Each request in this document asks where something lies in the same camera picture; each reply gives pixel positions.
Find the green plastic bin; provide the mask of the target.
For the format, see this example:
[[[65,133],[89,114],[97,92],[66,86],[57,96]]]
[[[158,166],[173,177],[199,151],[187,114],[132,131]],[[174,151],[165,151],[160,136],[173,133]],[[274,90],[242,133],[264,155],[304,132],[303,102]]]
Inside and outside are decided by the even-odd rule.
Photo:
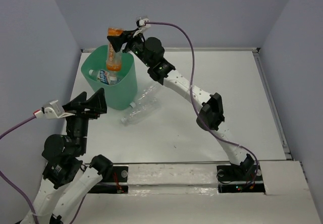
[[[138,90],[134,57],[130,53],[121,54],[122,68],[117,74],[116,85],[107,85],[99,81],[97,74],[89,75],[90,70],[106,70],[107,50],[106,45],[95,49],[81,66],[81,73],[94,91],[104,89],[106,104],[109,108],[124,110],[133,101]]]

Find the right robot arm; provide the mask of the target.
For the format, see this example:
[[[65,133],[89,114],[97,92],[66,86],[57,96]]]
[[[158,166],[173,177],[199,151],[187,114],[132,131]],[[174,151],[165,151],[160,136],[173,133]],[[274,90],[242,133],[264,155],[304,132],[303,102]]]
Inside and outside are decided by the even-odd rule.
[[[194,86],[192,80],[183,77],[165,59],[165,49],[155,37],[144,38],[142,33],[133,30],[123,31],[117,36],[109,35],[107,39],[116,52],[134,53],[148,67],[147,72],[154,81],[173,90],[192,104],[198,126],[216,138],[228,157],[235,178],[243,180],[256,176],[259,162],[249,149],[233,142],[233,135],[225,123],[220,94],[210,94]]]

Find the clear ribbed bottle lower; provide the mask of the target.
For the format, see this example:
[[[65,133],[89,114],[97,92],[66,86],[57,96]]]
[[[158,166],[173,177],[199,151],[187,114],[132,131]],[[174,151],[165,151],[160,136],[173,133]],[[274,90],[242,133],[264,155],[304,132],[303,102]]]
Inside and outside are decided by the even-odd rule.
[[[160,103],[156,98],[136,105],[131,111],[121,118],[124,126],[134,125],[151,116],[160,109]]]

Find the clear ribbed bottle upper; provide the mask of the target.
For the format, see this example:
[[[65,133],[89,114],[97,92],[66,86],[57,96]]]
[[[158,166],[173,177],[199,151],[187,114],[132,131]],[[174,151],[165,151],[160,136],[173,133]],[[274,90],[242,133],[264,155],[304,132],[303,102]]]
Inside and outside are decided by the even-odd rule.
[[[160,91],[161,85],[159,83],[150,83],[146,88],[136,94],[133,101],[130,103],[131,108],[135,108],[141,104],[153,100],[155,95]]]

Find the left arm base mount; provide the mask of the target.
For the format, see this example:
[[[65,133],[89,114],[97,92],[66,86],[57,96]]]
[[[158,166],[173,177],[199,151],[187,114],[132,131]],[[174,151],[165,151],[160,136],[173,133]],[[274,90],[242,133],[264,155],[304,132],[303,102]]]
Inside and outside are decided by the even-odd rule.
[[[108,177],[104,177],[96,184],[89,193],[92,194],[127,194],[128,193],[128,174],[129,167],[127,165],[115,165],[112,173]]]

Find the white blue label bottle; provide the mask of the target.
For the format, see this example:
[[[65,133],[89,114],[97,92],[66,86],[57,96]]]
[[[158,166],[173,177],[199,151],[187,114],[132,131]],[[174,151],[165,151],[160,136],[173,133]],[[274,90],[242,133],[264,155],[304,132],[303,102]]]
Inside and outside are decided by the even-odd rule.
[[[121,77],[117,73],[106,70],[89,70],[88,75],[95,78],[98,82],[106,85],[116,85],[121,81]]]

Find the clear ribbed bottle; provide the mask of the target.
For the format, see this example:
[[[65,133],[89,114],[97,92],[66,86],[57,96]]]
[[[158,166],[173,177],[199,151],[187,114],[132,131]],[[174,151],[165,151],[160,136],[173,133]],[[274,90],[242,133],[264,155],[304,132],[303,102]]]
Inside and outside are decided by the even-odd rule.
[[[155,95],[160,91],[161,85],[159,83],[150,83],[146,88],[136,94],[133,101],[130,103],[131,108],[135,108],[141,104],[153,100]]]
[[[121,118],[124,126],[134,125],[151,116],[160,109],[160,103],[156,98],[136,105],[131,111]]]

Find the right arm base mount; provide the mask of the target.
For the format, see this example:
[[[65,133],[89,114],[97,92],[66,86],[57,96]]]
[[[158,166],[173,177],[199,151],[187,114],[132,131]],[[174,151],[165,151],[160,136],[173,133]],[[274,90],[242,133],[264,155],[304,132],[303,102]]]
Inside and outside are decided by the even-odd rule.
[[[218,192],[221,194],[265,193],[261,168],[258,167],[256,174],[255,168],[256,165],[252,167],[250,173],[243,175],[232,165],[218,165],[216,173]]]

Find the orange label bottle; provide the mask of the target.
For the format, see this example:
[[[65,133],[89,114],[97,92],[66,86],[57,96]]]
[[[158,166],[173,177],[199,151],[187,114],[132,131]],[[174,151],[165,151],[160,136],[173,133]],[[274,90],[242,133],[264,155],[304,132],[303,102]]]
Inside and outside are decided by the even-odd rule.
[[[121,28],[109,27],[107,36],[119,36],[123,32]],[[116,84],[118,81],[118,72],[122,69],[121,52],[115,52],[111,43],[108,44],[106,68],[109,73],[109,84]]]

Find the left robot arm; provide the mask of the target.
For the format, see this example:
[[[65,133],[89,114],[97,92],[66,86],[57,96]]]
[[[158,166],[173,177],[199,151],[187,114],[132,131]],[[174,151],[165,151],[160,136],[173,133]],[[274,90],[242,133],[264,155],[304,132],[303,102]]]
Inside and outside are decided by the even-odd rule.
[[[40,188],[34,202],[29,202],[30,210],[21,223],[63,223],[66,214],[94,185],[111,177],[113,163],[98,155],[84,176],[73,181],[83,165],[79,157],[86,153],[89,121],[106,112],[103,88],[90,98],[82,92],[65,105],[54,100],[34,112],[37,119],[65,119],[66,134],[52,134],[45,140],[41,155],[47,163]]]

